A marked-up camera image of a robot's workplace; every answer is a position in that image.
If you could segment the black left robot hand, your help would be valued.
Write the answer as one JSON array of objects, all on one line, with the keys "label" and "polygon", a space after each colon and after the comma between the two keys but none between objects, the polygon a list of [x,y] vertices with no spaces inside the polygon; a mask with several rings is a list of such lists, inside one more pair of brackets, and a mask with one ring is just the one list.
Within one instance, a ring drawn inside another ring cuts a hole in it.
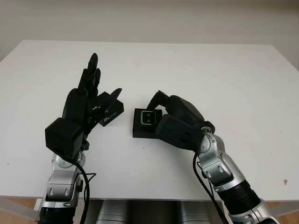
[{"label": "black left robot hand", "polygon": [[98,55],[93,53],[78,87],[70,91],[65,102],[62,118],[83,128],[83,144],[97,124],[106,126],[124,112],[123,103],[118,100],[122,88],[99,94],[100,77]]}]

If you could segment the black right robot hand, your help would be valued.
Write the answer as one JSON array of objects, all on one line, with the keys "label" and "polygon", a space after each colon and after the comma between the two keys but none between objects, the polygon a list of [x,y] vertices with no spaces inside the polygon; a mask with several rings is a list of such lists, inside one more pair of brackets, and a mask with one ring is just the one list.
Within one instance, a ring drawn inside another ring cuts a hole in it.
[{"label": "black right robot hand", "polygon": [[164,92],[158,91],[150,100],[147,109],[155,109],[159,105],[163,106],[169,115],[191,126],[209,127],[211,132],[215,133],[214,125],[205,120],[197,108],[189,101],[176,95],[167,96]]}]

